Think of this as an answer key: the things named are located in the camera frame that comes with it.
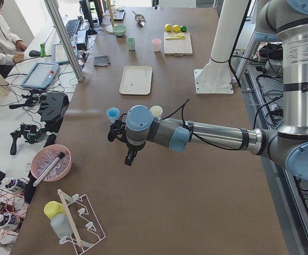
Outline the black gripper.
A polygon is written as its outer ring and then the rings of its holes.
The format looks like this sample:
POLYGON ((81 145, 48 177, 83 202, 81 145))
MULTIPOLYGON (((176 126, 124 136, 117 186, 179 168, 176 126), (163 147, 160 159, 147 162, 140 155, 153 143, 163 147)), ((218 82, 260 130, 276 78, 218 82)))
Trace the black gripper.
MULTIPOLYGON (((126 138, 126 123, 123 122, 123 116, 127 114, 122 114, 111 126, 108 133, 108 141, 113 142, 115 139, 128 144, 126 138)), ((137 155, 137 150, 129 149, 127 155, 125 156, 125 165, 132 166, 133 161, 137 155)))

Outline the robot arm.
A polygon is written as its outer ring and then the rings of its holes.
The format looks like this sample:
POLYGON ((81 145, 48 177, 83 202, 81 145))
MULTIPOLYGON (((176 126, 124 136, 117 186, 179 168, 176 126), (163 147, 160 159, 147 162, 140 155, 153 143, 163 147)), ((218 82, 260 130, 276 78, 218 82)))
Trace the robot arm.
POLYGON ((128 147, 131 165, 150 141, 182 151, 188 142, 203 142, 225 150, 247 150, 268 158, 289 173, 308 180, 308 1, 259 1, 255 32, 259 40, 283 44, 283 124, 276 130, 247 130, 153 116, 137 105, 117 114, 108 140, 128 147))

